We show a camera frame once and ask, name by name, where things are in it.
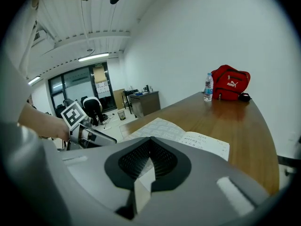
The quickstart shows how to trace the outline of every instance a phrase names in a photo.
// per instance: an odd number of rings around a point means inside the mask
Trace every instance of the water bottle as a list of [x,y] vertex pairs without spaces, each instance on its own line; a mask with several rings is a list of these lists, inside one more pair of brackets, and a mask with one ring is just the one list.
[[212,94],[213,94],[213,78],[212,74],[208,73],[208,76],[206,78],[206,85],[205,85],[205,101],[211,101],[212,100]]

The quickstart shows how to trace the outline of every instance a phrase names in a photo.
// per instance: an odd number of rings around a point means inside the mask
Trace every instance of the hand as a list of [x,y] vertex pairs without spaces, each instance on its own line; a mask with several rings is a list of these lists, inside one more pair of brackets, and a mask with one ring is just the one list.
[[68,142],[70,139],[69,127],[63,119],[60,119],[57,125],[57,137],[62,139],[65,142]]

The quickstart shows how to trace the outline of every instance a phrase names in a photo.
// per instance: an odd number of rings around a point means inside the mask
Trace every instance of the fluorescent light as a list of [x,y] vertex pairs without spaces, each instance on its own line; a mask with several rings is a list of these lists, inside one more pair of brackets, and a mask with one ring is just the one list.
[[56,86],[54,86],[53,88],[56,88],[56,87],[59,87],[59,86],[62,86],[62,84],[56,85]]
[[41,76],[37,76],[33,80],[29,81],[28,84],[31,85],[31,84],[33,84],[34,82],[36,82],[40,78],[41,78]]
[[106,56],[109,56],[109,53],[91,55],[91,56],[88,56],[88,57],[79,58],[79,61],[83,62],[83,61],[86,61],[86,60],[90,60],[90,59],[94,59],[94,58],[101,58],[101,57],[106,57]]

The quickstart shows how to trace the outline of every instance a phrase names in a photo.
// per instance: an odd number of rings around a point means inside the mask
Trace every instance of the notebook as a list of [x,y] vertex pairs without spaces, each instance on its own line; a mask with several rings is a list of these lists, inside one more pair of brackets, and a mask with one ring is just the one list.
[[141,127],[123,141],[132,140],[139,137],[160,137],[163,139],[180,142],[187,146],[192,146],[207,152],[214,153],[226,161],[229,158],[230,145],[227,142],[208,137],[196,132],[186,132],[170,121],[156,118],[147,125]]

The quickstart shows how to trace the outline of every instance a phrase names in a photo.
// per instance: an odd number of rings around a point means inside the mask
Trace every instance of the desk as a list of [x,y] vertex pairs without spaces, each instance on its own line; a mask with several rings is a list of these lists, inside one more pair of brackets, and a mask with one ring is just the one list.
[[133,112],[138,118],[161,109],[158,91],[148,92],[140,96],[130,95],[129,97]]
[[230,144],[229,163],[248,174],[270,194],[279,189],[277,154],[269,128],[251,100],[204,101],[197,93],[162,110],[123,126],[123,137],[130,135],[157,117],[185,131],[194,131]]

